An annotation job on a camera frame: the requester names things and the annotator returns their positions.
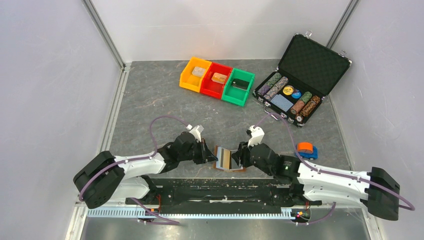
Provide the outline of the brown leather card holder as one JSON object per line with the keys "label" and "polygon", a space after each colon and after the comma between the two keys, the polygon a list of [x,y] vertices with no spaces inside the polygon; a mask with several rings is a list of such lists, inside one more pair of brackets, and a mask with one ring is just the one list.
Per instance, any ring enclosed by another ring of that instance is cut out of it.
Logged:
{"label": "brown leather card holder", "polygon": [[232,157],[232,154],[235,152],[236,150],[229,150],[216,145],[214,148],[214,154],[217,157],[217,161],[214,162],[213,168],[224,172],[245,172],[246,168],[241,165],[237,165],[236,160]]}

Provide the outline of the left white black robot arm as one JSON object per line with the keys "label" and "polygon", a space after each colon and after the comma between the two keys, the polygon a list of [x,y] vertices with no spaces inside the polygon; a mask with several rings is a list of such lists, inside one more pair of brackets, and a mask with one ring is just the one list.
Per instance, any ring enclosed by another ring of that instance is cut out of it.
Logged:
{"label": "left white black robot arm", "polygon": [[157,190],[148,176],[167,173],[184,161],[199,165],[215,162],[217,157],[203,138],[184,131],[148,154],[114,156],[108,150],[102,151],[73,177],[73,183],[80,201],[89,209],[127,198],[151,204],[157,198]]}

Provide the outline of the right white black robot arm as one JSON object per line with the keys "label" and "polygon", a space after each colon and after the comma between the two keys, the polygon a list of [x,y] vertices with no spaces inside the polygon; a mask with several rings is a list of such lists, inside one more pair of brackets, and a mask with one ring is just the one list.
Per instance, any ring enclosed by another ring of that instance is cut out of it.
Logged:
{"label": "right white black robot arm", "polygon": [[243,167],[254,166],[283,185],[289,185],[289,199],[296,205],[305,201],[346,204],[366,209],[383,220],[399,219],[400,184],[384,169],[348,171],[314,164],[298,157],[275,153],[261,143],[249,147],[241,142],[231,154]]}

